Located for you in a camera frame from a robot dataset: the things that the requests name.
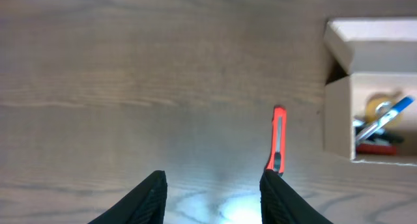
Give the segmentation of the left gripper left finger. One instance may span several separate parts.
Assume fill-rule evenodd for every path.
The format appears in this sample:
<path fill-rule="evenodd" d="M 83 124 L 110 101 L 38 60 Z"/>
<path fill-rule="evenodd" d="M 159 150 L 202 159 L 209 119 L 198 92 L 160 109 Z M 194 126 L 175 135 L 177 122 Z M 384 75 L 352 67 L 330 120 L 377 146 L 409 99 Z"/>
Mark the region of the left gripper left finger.
<path fill-rule="evenodd" d="M 89 224 L 162 224 L 166 201 L 166 175 L 157 170 Z"/>

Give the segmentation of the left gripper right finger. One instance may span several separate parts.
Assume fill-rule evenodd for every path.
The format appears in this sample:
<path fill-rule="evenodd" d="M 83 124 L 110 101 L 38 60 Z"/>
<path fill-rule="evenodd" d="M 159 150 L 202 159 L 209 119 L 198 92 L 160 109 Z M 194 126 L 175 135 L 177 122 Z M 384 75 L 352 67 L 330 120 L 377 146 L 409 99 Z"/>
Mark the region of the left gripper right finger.
<path fill-rule="evenodd" d="M 259 189 L 262 224 L 332 224 L 273 170 L 263 172 Z"/>

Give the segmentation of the red utility knife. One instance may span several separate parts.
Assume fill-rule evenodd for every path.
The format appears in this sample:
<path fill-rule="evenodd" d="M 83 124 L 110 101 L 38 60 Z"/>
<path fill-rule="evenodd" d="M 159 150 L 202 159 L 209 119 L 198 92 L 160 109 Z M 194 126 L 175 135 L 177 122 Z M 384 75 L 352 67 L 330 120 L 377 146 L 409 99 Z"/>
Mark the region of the red utility knife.
<path fill-rule="evenodd" d="M 273 170 L 279 176 L 285 171 L 287 110 L 275 105 L 272 116 L 272 139 L 270 155 L 265 169 Z"/>

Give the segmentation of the red black stapler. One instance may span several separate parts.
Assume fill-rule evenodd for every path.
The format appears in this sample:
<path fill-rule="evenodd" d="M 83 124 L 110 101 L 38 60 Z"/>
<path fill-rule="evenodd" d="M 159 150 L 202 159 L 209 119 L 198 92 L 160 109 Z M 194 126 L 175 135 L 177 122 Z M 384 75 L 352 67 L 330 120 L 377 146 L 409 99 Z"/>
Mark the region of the red black stapler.
<path fill-rule="evenodd" d="M 364 140 L 356 145 L 356 153 L 393 156 L 397 154 L 397 149 L 383 139 Z"/>

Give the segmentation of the blue whiteboard marker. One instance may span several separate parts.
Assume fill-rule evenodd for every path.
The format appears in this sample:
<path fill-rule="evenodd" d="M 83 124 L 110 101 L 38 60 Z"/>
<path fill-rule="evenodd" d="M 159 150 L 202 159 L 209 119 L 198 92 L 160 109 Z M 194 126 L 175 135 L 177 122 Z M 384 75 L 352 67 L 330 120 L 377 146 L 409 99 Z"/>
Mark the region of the blue whiteboard marker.
<path fill-rule="evenodd" d="M 411 96 L 406 96 L 400 101 L 392 103 L 389 99 L 382 100 L 381 103 L 376 105 L 375 110 L 378 107 L 388 107 L 386 111 L 380 112 L 379 115 L 375 115 L 374 119 L 369 121 L 366 124 L 363 124 L 363 129 L 360 130 L 355 136 L 355 143 L 359 144 L 362 141 L 365 141 L 372 135 L 376 134 L 380 129 L 382 129 L 389 122 L 400 116 L 401 112 L 405 110 L 409 105 L 414 102 L 414 98 Z"/>

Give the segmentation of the yellow tape roll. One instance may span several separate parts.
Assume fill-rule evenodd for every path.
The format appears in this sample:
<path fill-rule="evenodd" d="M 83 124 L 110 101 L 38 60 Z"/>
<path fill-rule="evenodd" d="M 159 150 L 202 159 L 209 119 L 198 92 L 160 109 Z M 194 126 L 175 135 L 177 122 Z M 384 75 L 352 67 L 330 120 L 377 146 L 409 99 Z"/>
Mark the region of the yellow tape roll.
<path fill-rule="evenodd" d="M 366 102 L 364 118 L 367 123 L 377 120 L 384 113 L 391 109 L 403 96 L 401 91 L 376 92 Z"/>

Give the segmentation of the cardboard box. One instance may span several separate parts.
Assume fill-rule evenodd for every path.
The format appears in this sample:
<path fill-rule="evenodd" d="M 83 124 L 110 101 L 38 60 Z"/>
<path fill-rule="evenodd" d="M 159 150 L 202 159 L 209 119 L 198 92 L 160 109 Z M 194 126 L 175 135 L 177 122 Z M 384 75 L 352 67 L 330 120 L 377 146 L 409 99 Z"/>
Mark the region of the cardboard box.
<path fill-rule="evenodd" d="M 324 149 L 356 163 L 416 166 L 416 103 L 386 125 L 404 137 L 394 156 L 356 153 L 353 120 L 365 120 L 368 98 L 401 91 L 416 97 L 416 18 L 335 18 L 324 43 L 346 72 L 325 86 Z"/>

